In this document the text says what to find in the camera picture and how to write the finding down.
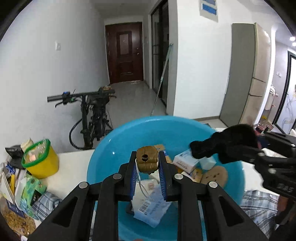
glass sliding door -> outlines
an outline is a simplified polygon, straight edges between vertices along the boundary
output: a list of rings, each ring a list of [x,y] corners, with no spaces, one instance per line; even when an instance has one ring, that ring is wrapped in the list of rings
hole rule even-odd
[[[152,88],[157,92],[159,87],[159,9],[151,16],[152,21]]]
[[[152,88],[158,91],[169,47],[168,2],[163,1],[151,14],[152,26]],[[168,96],[168,65],[165,70],[159,97],[166,105]]]
[[[295,128],[296,121],[296,56],[289,53],[288,74],[284,94],[276,116],[276,127],[285,134]]]

gray cabinet door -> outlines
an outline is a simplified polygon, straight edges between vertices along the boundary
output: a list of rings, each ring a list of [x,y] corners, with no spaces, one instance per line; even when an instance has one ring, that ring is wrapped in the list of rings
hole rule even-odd
[[[261,80],[253,79],[251,88],[250,88],[250,95],[254,96],[264,96],[266,90],[267,83]]]
[[[255,24],[256,55],[253,77],[267,82],[271,63],[271,42],[267,32],[260,25]]]
[[[255,64],[255,26],[232,24],[232,52],[229,83],[220,119],[227,125],[237,125],[242,117]]]
[[[260,110],[263,97],[249,95],[244,113],[240,120],[241,124],[249,124],[252,126],[257,118],[257,114]]]

bicycle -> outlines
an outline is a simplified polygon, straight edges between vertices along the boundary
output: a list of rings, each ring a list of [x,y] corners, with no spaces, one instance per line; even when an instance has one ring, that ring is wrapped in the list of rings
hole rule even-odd
[[[62,100],[57,103],[55,107],[60,104],[67,105],[68,103],[74,103],[76,101],[81,102],[82,118],[70,130],[69,141],[71,145],[78,150],[90,150],[93,148],[93,141],[95,138],[99,141],[103,136],[113,130],[113,127],[110,126],[109,120],[107,119],[106,104],[110,101],[111,97],[116,98],[114,94],[115,90],[107,86],[101,87],[97,92],[77,94],[64,92],[62,95],[48,96],[47,102]],[[89,110],[93,112],[93,115],[91,121],[88,123],[87,115]],[[83,134],[84,147],[76,146],[71,138],[73,130],[80,122],[82,122],[82,130],[80,133]]]

white countertop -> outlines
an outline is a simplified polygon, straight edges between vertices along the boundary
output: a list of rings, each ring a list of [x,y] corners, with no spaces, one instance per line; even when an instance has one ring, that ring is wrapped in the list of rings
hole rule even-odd
[[[87,168],[94,150],[58,154],[59,171],[42,180],[47,191],[64,199],[79,183],[86,181]]]
[[[80,182],[86,181],[87,168],[94,150],[59,154],[59,171],[43,179],[47,191],[64,199]],[[272,193],[262,187],[263,179],[254,165],[242,162],[245,175],[245,190],[260,190]]]

barcode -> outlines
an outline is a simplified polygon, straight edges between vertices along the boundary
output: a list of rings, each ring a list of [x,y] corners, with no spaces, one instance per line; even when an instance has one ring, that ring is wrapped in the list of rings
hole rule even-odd
[[[148,201],[144,202],[144,203],[142,204],[142,206],[139,208],[139,211],[140,211],[141,213],[145,213],[145,211],[147,210],[147,208],[149,207],[150,204],[151,204],[151,203],[148,202]]]

